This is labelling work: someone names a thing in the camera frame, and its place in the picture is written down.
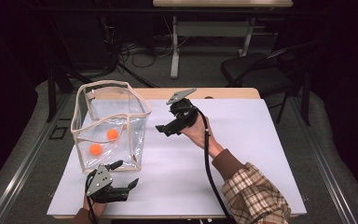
orange ball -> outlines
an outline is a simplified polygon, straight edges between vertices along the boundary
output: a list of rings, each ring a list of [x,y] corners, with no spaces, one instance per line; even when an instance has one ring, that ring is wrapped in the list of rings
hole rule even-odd
[[[118,138],[118,132],[116,131],[116,129],[109,129],[106,135],[109,140],[115,140]]]
[[[92,144],[89,147],[89,153],[91,153],[94,156],[98,156],[103,152],[103,148],[100,146],[100,144]]]

brown cuff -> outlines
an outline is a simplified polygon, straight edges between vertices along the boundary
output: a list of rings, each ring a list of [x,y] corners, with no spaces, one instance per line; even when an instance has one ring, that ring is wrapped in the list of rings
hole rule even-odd
[[[77,212],[74,219],[72,219],[72,224],[92,224],[91,220],[89,219],[89,210],[85,208],[80,208]]]
[[[228,149],[220,152],[212,161],[212,165],[220,173],[224,180],[230,179],[240,169],[243,164],[235,158]]]

transparent bag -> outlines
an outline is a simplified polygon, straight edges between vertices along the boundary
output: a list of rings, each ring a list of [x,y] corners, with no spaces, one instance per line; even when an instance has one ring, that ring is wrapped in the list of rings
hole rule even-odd
[[[129,83],[112,80],[83,85],[71,123],[83,172],[123,160],[115,171],[140,170],[151,105]]]

person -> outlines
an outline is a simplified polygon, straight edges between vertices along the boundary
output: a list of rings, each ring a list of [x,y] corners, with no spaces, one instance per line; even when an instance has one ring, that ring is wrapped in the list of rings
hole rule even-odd
[[[227,204],[238,224],[284,224],[288,223],[291,208],[278,189],[250,162],[242,164],[227,148],[223,148],[213,136],[209,128],[209,155],[212,165],[225,180],[222,192]],[[184,128],[181,133],[186,135],[196,146],[205,147],[205,125],[199,114],[191,127]],[[106,204],[94,204],[97,217],[103,213]],[[89,206],[84,203],[72,223],[91,224],[88,215]]]

sleeve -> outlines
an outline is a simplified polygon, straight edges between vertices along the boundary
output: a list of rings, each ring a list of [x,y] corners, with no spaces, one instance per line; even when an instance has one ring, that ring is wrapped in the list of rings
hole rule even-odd
[[[85,208],[80,208],[71,224],[92,224],[89,219],[89,211]]]
[[[222,191],[237,223],[287,223],[289,204],[255,166],[243,165],[228,149],[214,158],[213,166],[225,179]]]

